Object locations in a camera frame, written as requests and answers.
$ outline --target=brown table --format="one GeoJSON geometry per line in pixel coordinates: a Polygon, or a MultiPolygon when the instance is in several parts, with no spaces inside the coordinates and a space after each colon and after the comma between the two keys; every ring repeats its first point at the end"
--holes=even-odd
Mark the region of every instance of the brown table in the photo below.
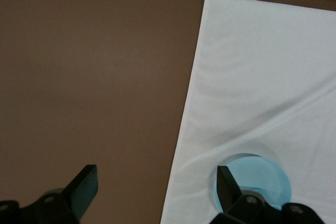
{"type": "Polygon", "coordinates": [[[203,1],[1,0],[0,199],[97,164],[82,223],[159,223],[203,1]]]}

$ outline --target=blue circular object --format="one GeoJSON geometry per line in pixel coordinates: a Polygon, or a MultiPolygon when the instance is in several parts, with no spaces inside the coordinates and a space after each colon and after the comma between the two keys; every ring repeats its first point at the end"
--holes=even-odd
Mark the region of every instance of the blue circular object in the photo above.
{"type": "MultiPolygon", "coordinates": [[[[290,181],[275,162],[260,156],[246,156],[230,162],[227,167],[242,191],[261,194],[276,209],[290,201],[290,181]]],[[[217,193],[215,200],[221,209],[217,193]]]]}

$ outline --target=light blue disc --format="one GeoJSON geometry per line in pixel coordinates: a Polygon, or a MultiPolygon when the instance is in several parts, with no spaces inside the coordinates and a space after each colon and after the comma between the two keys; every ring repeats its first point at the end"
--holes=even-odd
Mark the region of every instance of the light blue disc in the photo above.
{"type": "Polygon", "coordinates": [[[227,167],[241,190],[261,194],[274,208],[281,209],[290,201],[290,181],[275,162],[260,156],[246,156],[230,162],[227,167]]]}

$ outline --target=white cloth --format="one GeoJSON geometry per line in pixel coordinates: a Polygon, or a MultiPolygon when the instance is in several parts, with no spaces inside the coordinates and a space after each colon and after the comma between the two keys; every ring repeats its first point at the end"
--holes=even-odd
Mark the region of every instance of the white cloth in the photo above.
{"type": "Polygon", "coordinates": [[[292,202],[336,223],[336,12],[205,0],[161,224],[208,224],[216,167],[277,162],[292,202]]]}

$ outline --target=brown tabletop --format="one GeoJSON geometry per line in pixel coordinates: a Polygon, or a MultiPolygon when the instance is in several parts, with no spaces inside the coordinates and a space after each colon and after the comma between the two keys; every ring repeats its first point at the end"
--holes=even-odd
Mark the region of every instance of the brown tabletop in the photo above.
{"type": "Polygon", "coordinates": [[[97,164],[81,223],[159,223],[203,1],[1,0],[0,200],[97,164]]]}

